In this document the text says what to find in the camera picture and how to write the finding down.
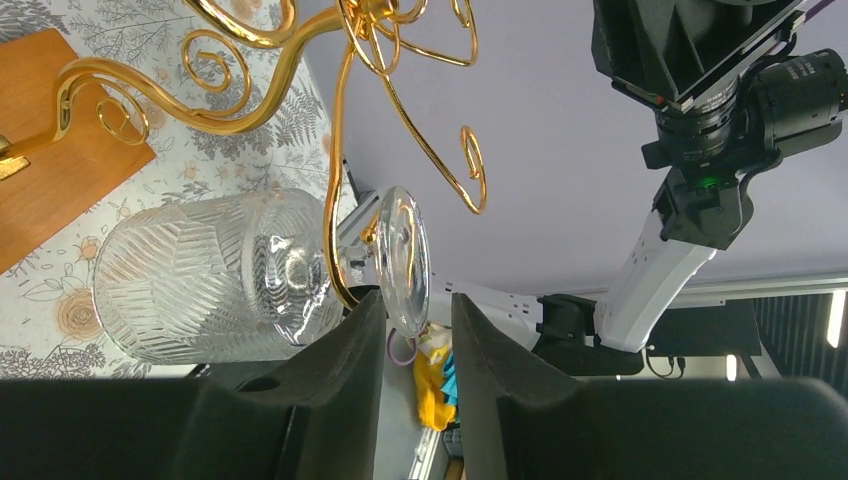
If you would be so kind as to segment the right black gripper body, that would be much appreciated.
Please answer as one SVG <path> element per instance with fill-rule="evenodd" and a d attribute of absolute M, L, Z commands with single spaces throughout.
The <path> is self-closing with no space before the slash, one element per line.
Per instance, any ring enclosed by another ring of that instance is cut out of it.
<path fill-rule="evenodd" d="M 786 59 L 799 1 L 596 1 L 591 53 L 613 89 L 656 111 L 755 104 L 756 68 Z"/>

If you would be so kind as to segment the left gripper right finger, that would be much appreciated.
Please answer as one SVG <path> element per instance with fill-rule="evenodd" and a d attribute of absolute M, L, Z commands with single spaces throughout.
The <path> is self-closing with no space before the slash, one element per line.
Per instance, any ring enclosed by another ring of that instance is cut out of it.
<path fill-rule="evenodd" d="M 843 479 L 847 403 L 810 378 L 592 380 L 464 294 L 452 334 L 470 479 Z"/>

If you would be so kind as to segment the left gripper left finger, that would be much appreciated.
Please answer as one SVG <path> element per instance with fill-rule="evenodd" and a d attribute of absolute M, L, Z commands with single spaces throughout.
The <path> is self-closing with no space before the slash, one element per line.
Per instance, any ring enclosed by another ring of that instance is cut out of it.
<path fill-rule="evenodd" d="M 209 378 L 1 385 L 5 479 L 369 479 L 386 308 L 235 389 Z"/>

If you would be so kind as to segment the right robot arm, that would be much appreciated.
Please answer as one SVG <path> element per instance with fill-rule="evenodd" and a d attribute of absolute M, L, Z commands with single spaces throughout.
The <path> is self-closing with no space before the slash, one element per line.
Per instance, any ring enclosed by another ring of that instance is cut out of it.
<path fill-rule="evenodd" d="M 685 284 L 751 220 L 751 181 L 836 140 L 847 72 L 831 49 L 794 53 L 815 14 L 800 1 L 597 1 L 591 51 L 612 87 L 649 107 L 647 168 L 666 175 L 640 237 L 597 301 L 543 296 L 508 311 L 452 294 L 498 333 L 577 377 L 634 375 Z"/>

